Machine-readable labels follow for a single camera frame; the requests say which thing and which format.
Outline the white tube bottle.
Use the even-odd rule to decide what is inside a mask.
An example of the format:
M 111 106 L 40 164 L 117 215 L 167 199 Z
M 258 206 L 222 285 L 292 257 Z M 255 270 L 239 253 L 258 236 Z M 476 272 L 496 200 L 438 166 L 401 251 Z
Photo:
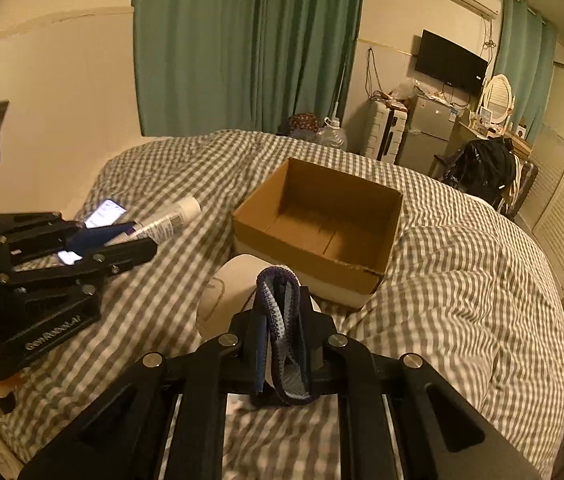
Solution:
M 170 240 L 201 214 L 201 205 L 192 195 L 166 204 L 156 214 L 135 223 L 127 231 L 109 240 L 106 246 L 150 238 L 157 245 Z

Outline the lit smartphone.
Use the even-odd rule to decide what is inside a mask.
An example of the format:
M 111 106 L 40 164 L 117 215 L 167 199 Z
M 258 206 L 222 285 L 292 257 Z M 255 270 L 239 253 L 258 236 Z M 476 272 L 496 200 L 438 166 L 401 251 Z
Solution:
M 126 213 L 123 206 L 120 206 L 114 200 L 104 200 L 99 204 L 98 208 L 84 220 L 84 226 L 87 229 L 100 228 L 101 226 L 111 226 Z M 66 266 L 71 266 L 81 259 L 76 252 L 59 252 L 58 260 Z

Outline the grey checked bed quilt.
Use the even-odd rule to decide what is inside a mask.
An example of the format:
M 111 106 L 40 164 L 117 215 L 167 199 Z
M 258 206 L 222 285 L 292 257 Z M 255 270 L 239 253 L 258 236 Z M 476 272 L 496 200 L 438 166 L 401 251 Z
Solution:
M 32 364 L 1 437 L 31 460 L 141 356 L 201 344 L 196 310 L 230 257 L 232 212 L 287 159 L 404 196 L 385 281 L 359 311 L 324 302 L 337 329 L 383 356 L 414 352 L 549 478 L 564 434 L 564 311 L 546 256 L 513 222 L 418 172 L 241 130 L 143 144 L 112 158 L 82 210 L 114 200 L 142 219 L 192 195 L 202 215 L 154 259 L 110 281 L 100 322 Z

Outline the open cardboard box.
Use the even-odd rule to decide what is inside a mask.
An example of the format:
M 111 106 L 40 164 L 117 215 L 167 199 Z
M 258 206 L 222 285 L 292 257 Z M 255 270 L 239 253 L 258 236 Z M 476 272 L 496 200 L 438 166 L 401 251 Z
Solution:
M 386 277 L 403 202 L 386 185 L 290 158 L 235 209 L 234 248 L 359 311 Z

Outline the brown patterned cushion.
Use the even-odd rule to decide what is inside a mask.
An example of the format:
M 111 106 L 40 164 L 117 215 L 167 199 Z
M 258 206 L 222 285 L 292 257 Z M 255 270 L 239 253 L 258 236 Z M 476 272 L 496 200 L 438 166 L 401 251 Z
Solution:
M 319 118 L 312 113 L 295 114 L 288 118 L 288 135 L 294 138 L 310 139 L 321 128 Z

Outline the large green curtain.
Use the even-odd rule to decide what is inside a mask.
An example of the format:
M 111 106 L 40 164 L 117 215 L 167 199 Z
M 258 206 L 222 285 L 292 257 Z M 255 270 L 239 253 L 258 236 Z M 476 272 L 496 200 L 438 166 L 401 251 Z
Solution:
M 145 136 L 342 117 L 362 0 L 132 0 Z

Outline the clear water jug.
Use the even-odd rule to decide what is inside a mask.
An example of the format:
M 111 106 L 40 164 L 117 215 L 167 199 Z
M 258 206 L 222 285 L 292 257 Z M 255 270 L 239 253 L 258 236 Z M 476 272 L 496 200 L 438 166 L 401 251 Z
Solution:
M 314 142 L 346 152 L 348 140 L 345 130 L 340 125 L 340 118 L 325 117 L 323 127 L 316 133 Z

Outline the black jacket on chair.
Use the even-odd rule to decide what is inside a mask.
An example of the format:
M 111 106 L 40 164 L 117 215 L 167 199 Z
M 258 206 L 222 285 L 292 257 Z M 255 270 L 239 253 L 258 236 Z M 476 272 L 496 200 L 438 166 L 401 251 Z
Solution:
M 505 136 L 473 140 L 454 156 L 442 182 L 497 209 L 514 181 L 513 143 Z

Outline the white suitcase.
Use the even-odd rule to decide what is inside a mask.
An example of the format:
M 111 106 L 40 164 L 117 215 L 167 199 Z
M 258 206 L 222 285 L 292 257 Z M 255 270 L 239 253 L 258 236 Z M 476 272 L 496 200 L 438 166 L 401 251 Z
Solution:
M 363 156 L 388 164 L 396 162 L 407 118 L 404 104 L 372 101 L 364 127 Z

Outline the grey mini fridge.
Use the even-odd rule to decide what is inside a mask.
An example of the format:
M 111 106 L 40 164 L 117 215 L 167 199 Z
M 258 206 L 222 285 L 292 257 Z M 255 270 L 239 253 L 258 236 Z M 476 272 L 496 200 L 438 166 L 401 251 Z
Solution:
M 456 117 L 457 111 L 451 106 L 426 96 L 413 98 L 397 154 L 397 165 L 429 174 L 434 157 L 446 150 Z

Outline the oval white mirror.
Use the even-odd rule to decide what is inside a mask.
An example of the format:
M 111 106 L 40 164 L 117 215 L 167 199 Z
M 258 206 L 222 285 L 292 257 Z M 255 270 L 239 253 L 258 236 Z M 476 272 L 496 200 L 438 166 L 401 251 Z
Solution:
M 506 128 L 514 111 L 515 96 L 506 75 L 492 76 L 478 102 L 478 120 L 485 128 Z

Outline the small green curtain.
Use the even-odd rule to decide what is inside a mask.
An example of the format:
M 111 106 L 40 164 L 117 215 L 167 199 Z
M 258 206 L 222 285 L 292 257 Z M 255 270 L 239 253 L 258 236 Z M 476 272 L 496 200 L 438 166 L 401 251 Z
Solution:
M 558 30 L 525 0 L 502 0 L 495 75 L 509 79 L 515 98 L 513 127 L 526 126 L 526 141 L 540 133 L 553 74 Z

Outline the black wall television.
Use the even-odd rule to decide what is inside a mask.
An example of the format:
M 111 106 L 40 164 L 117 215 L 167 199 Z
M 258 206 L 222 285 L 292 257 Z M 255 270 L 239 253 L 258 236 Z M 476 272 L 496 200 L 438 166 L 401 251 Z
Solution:
M 414 70 L 470 96 L 482 92 L 488 62 L 454 42 L 424 29 Z

